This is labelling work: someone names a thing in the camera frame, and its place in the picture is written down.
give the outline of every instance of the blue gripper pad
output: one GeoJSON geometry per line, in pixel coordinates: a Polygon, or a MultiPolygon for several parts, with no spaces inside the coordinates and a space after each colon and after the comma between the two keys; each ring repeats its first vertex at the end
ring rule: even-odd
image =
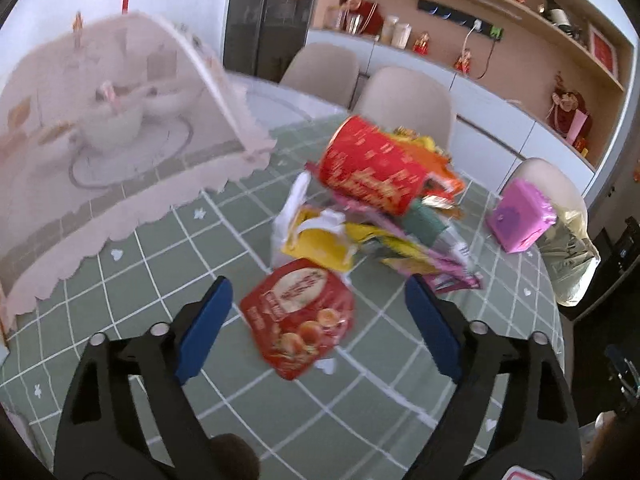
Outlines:
{"type": "Polygon", "coordinates": [[[433,300],[437,301],[437,298],[428,294],[415,276],[407,280],[404,286],[406,307],[414,318],[438,371],[457,384],[462,378],[460,344],[433,300]]]}
{"type": "Polygon", "coordinates": [[[221,281],[182,338],[175,377],[183,386],[200,373],[234,300],[231,282],[221,281]]]}

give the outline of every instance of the red label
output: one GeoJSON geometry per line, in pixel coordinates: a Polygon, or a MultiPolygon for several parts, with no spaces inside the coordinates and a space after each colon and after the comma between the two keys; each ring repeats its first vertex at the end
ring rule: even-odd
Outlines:
{"type": "Polygon", "coordinates": [[[353,295],[308,260],[276,269],[240,303],[262,357],[293,380],[336,346],[351,326],[353,295]]]}

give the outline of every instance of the pink gift box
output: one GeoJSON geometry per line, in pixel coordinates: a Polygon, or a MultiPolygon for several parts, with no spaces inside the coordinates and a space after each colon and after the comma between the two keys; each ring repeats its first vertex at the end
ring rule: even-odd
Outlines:
{"type": "Polygon", "coordinates": [[[529,249],[556,219],[549,199],[530,182],[515,178],[486,223],[505,252],[519,253],[529,249]]]}

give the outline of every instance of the wine bottle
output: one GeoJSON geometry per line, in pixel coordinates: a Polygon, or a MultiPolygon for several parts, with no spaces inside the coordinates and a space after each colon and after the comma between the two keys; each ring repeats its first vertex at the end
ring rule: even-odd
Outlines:
{"type": "Polygon", "coordinates": [[[566,15],[566,12],[564,12],[564,9],[558,5],[556,0],[545,0],[542,16],[562,30],[566,35],[574,36],[574,28],[571,26],[569,17],[566,15]]]}

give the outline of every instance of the green checkered tablecloth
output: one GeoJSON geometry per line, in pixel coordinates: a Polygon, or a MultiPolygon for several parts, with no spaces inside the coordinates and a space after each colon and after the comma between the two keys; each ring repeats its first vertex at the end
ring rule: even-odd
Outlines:
{"type": "MultiPolygon", "coordinates": [[[[101,330],[110,338],[135,336],[169,321],[217,275],[234,284],[236,302],[244,297],[270,272],[271,219],[303,164],[318,159],[343,119],[275,130],[267,170],[219,194],[203,190],[195,202],[110,242],[36,312],[20,316],[0,370],[0,400],[28,420],[49,466],[60,409],[88,338],[101,330]]],[[[310,195],[321,203],[327,193],[312,184],[310,195]]],[[[486,288],[447,297],[497,333],[526,338],[542,330],[563,363],[559,315],[537,248],[505,254],[484,226],[496,201],[468,183],[458,228],[486,288]]],[[[279,378],[234,307],[202,373],[184,388],[207,433],[235,433],[255,449],[264,480],[399,480],[454,391],[404,306],[403,279],[370,258],[358,261],[351,279],[356,322],[322,369],[293,382],[279,378]]],[[[150,450],[169,463],[143,383],[130,384],[150,450]]],[[[486,451],[505,388],[501,376],[470,460],[486,451]]]]}

